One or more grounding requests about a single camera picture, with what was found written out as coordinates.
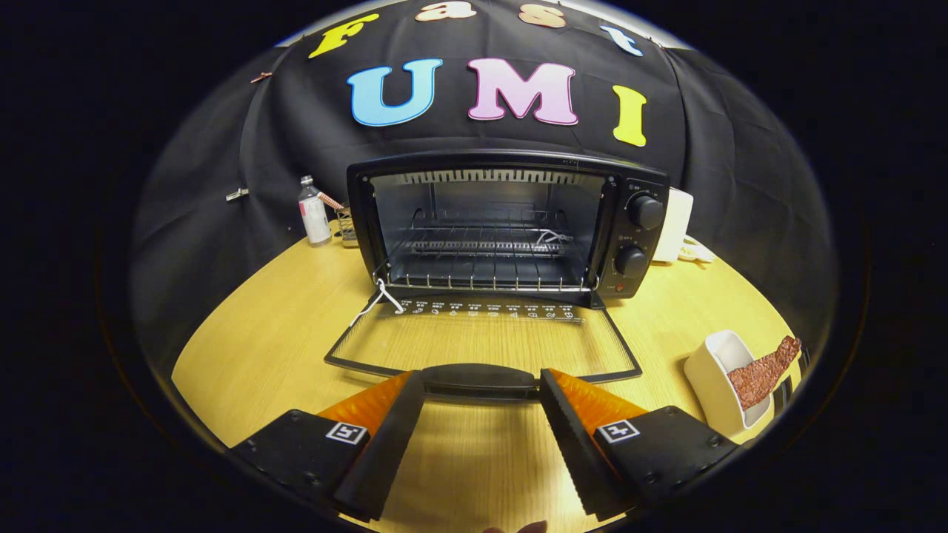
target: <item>black fabric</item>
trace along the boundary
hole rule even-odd
[[[814,353],[836,305],[838,258],[823,195],[790,132],[700,52],[670,49],[687,120],[688,225]]]
[[[599,28],[609,21],[572,9],[558,7],[565,28],[522,22],[521,2],[513,0],[471,2],[478,14],[466,19],[415,21],[429,4],[365,11],[379,18],[346,45],[312,59],[323,31],[268,50],[186,119],[149,177],[135,226],[132,307],[154,370],[169,376],[201,321],[305,236],[296,207],[302,175],[343,200],[353,163],[452,148],[618,157],[667,173],[673,187],[695,196],[695,236],[760,288],[795,332],[811,342],[822,335],[820,324],[831,312],[826,215],[806,160],[753,95],[712,75],[719,69],[700,54],[663,50],[626,31],[644,52],[632,56]],[[571,96],[579,123],[539,122],[533,111],[523,119],[509,111],[499,120],[470,119],[477,74],[467,62],[485,57],[507,60],[523,78],[543,63],[575,69]],[[391,67],[383,96],[397,105],[410,97],[402,65],[426,58],[444,62],[435,70],[426,113],[381,128],[353,119],[349,76]],[[645,146],[613,136],[619,119],[613,85],[647,98]],[[239,187],[249,195],[226,202]]]
[[[132,257],[133,311],[141,348],[168,376],[187,340],[230,292],[305,235],[296,208],[301,175],[344,199],[345,171],[353,163],[404,152],[450,148],[521,148],[618,156],[681,179],[684,111],[675,76],[660,48],[627,32],[645,53],[634,57],[599,28],[609,24],[560,7],[565,28],[529,25],[520,2],[472,2],[477,16],[420,23],[430,2],[372,9],[345,46],[309,59],[322,31],[288,50],[268,50],[224,81],[188,117],[163,152],[141,198]],[[351,111],[352,74],[392,68],[384,100],[410,97],[408,61],[436,57],[435,96],[412,121],[384,128],[357,123]],[[526,78],[543,63],[577,71],[571,82],[576,126],[546,124],[509,112],[503,119],[472,120],[477,74],[467,62],[506,59]],[[274,74],[251,84],[261,72]],[[644,147],[614,138],[619,118],[614,84],[647,97]],[[238,187],[249,196],[224,197]]]

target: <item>foam letter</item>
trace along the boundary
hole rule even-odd
[[[418,22],[429,22],[442,19],[465,19],[477,14],[477,11],[471,9],[468,2],[442,2],[441,4],[431,4],[421,8],[420,13],[415,15]]]
[[[627,37],[626,34],[623,33],[621,30],[616,29],[616,28],[610,28],[608,26],[600,26],[599,28],[606,30],[609,36],[612,38],[612,40],[626,52],[632,54],[633,56],[642,57],[644,55],[642,53],[642,50],[632,46],[635,44],[635,40],[632,39],[631,37]]]
[[[612,134],[622,142],[645,146],[646,136],[642,134],[642,106],[646,104],[646,97],[622,85],[613,85],[612,90],[619,95],[619,125],[612,130]]]
[[[538,6],[537,4],[520,6],[520,20],[527,24],[536,24],[547,28],[563,28],[566,26],[566,21],[561,18],[562,16],[563,11],[548,6]]]
[[[440,59],[409,61],[402,67],[411,73],[411,98],[401,105],[382,101],[385,77],[392,72],[387,66],[356,72],[346,80],[353,87],[353,118],[367,126],[391,126],[408,122],[428,111],[434,102],[434,69]]]
[[[570,101],[570,78],[576,71],[568,66],[544,63],[526,82],[503,59],[475,59],[467,66],[477,71],[477,105],[467,112],[472,119],[502,119],[504,110],[498,105],[500,95],[518,119],[526,117],[539,97],[539,109],[534,113],[537,120],[564,126],[579,122]]]
[[[335,50],[336,48],[345,45],[348,41],[343,39],[343,37],[352,37],[353,35],[356,35],[362,30],[362,27],[365,26],[362,23],[372,22],[377,18],[378,13],[373,13],[360,19],[355,19],[352,22],[347,22],[342,26],[336,26],[335,28],[323,33],[322,42],[319,43],[319,48],[317,48],[313,53],[309,54],[309,58],[313,59],[322,53],[328,52],[329,50]]]

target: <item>oven control knob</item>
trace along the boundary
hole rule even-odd
[[[623,276],[645,272],[648,268],[648,256],[637,246],[627,246],[615,255],[615,269]]]
[[[642,195],[629,202],[629,221],[645,230],[654,230],[662,224],[662,203],[651,196]]]

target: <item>utensil holder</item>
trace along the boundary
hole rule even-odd
[[[342,245],[346,248],[358,248],[356,227],[353,226],[353,215],[349,208],[349,202],[342,205],[342,209],[336,210],[336,219],[339,221],[339,233],[342,236]]]

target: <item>white wire tie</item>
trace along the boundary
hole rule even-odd
[[[381,300],[383,296],[388,298],[389,302],[392,302],[395,305],[395,308],[398,309],[397,311],[395,311],[396,315],[401,315],[402,313],[405,312],[405,307],[402,307],[402,304],[399,303],[395,298],[393,298],[392,295],[389,294],[389,291],[385,290],[385,282],[379,279],[378,280],[378,296],[376,296],[375,299],[372,300],[372,303],[370,303],[369,306],[366,307],[364,311],[355,315],[355,318],[353,319],[353,321],[349,322],[349,327],[352,327],[353,324],[356,323],[359,317],[371,311],[372,308],[375,307],[375,304],[378,303],[378,301]]]

